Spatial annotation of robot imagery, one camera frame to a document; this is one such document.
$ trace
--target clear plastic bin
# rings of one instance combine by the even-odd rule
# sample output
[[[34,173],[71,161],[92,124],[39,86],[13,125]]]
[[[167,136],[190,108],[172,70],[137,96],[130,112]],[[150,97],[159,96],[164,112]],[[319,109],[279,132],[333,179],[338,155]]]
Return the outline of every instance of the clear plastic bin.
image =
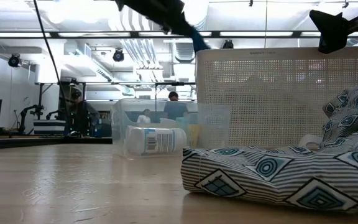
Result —
[[[187,113],[177,117],[171,115],[170,118],[175,119],[168,119],[164,112],[166,104],[167,101],[123,99],[112,106],[112,128],[119,130],[120,135],[119,138],[115,136],[115,139],[119,139],[118,154],[132,159],[181,156],[183,147],[216,148],[227,145],[230,106],[170,101],[169,106],[178,108],[178,111],[185,107]],[[150,132],[152,141],[148,140]],[[161,147],[162,141],[168,144],[167,141],[171,140],[174,141],[173,145],[180,148],[172,150],[171,145],[165,149],[158,148]],[[153,149],[152,153],[148,153],[148,149]]]

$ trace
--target patterned fabric bag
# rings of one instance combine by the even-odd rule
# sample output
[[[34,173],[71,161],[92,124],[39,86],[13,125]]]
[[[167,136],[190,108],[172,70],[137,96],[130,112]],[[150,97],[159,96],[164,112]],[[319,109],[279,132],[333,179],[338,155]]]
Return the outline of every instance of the patterned fabric bag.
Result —
[[[181,175],[192,192],[314,210],[358,212],[358,87],[323,106],[320,149],[185,149]]]

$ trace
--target blue cloth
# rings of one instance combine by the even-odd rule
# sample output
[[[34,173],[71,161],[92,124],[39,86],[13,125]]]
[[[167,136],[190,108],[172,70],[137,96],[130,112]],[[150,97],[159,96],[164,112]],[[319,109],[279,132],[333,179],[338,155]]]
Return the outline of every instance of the blue cloth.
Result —
[[[183,117],[183,114],[187,113],[188,110],[184,103],[168,101],[167,104],[165,104],[164,112],[168,114],[168,119],[176,121],[177,118]]]
[[[193,33],[190,38],[193,40],[194,52],[197,53],[200,50],[211,49],[210,47],[208,47],[208,45],[206,45],[203,36],[194,27],[192,28]]]

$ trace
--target desk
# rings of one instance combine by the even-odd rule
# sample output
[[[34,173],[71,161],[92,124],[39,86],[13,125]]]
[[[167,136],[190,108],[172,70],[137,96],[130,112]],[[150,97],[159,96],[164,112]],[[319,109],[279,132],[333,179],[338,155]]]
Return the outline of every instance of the desk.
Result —
[[[0,224],[358,223],[318,213],[189,194],[180,158],[125,160],[111,144],[0,149]]]

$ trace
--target white wicker basket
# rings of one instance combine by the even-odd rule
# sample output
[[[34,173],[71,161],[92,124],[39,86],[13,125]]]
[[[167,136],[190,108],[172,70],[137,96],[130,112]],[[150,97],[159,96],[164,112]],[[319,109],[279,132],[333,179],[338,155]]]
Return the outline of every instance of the white wicker basket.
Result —
[[[230,146],[297,145],[322,135],[321,107],[358,85],[358,47],[204,50],[196,81],[199,103],[231,105]]]

